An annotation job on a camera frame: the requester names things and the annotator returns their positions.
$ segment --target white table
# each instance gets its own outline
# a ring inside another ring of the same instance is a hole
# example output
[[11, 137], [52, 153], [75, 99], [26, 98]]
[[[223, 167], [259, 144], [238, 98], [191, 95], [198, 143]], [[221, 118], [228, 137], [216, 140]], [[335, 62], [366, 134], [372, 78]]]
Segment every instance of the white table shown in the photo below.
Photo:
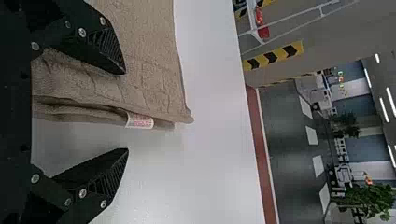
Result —
[[196, 121], [164, 132], [34, 119], [33, 163], [56, 175], [113, 148], [130, 149], [118, 195], [92, 223], [265, 223], [232, 1], [175, 1]]

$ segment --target floor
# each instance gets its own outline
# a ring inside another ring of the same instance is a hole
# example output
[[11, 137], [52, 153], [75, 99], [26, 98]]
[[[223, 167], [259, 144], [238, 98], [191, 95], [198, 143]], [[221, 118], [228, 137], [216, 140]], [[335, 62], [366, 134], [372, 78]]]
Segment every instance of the floor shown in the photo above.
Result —
[[328, 122], [311, 115], [293, 81], [260, 89], [260, 97], [280, 224], [323, 223], [333, 147]]

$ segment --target gray floor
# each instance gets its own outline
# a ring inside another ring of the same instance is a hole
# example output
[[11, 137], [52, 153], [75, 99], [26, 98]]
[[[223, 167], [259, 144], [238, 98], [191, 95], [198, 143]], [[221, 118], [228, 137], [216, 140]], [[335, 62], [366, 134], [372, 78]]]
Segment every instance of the gray floor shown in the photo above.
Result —
[[[318, 194], [326, 171], [316, 178], [312, 159], [321, 155], [325, 170], [332, 165], [329, 124], [318, 113], [303, 114], [293, 81], [260, 89], [260, 96], [280, 224], [323, 223]], [[317, 146], [308, 145], [305, 126], [317, 131]]]

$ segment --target potted plant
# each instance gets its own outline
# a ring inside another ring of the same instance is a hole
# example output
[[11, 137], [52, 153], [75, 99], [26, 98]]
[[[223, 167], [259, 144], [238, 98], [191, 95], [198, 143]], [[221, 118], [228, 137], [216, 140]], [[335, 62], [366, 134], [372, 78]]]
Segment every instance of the potted plant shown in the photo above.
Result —
[[395, 202], [395, 192], [390, 185], [366, 185], [364, 187], [354, 186], [346, 189], [346, 197], [333, 199], [341, 208], [359, 208], [366, 218], [379, 215], [381, 220], [388, 221], [391, 218], [389, 209]]
[[332, 123], [332, 135], [334, 138], [343, 138], [344, 136], [359, 138], [361, 129], [356, 125], [356, 116], [352, 113], [343, 113], [330, 117]]

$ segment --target folded towel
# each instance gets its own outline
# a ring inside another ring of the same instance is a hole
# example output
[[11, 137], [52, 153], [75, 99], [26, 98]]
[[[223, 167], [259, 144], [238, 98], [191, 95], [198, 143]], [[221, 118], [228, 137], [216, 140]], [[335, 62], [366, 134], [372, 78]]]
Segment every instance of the folded towel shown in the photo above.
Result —
[[88, 1], [112, 22], [127, 74], [47, 49], [32, 61], [33, 112], [40, 119], [125, 125], [128, 113], [193, 122], [176, 48], [173, 0]]

